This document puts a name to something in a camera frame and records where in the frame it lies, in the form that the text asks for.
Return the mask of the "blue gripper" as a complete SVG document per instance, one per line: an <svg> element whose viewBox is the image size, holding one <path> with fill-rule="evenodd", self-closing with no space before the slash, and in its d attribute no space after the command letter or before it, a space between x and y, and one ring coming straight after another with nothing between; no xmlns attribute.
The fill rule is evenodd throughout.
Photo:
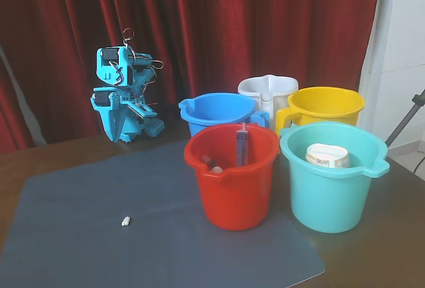
<svg viewBox="0 0 425 288"><path fill-rule="evenodd" d="M143 123L137 115L128 115L121 104L124 91L116 87L94 88L91 97L92 107L100 113L104 131L110 141L121 140L131 142L135 137L141 135Z"/></svg>

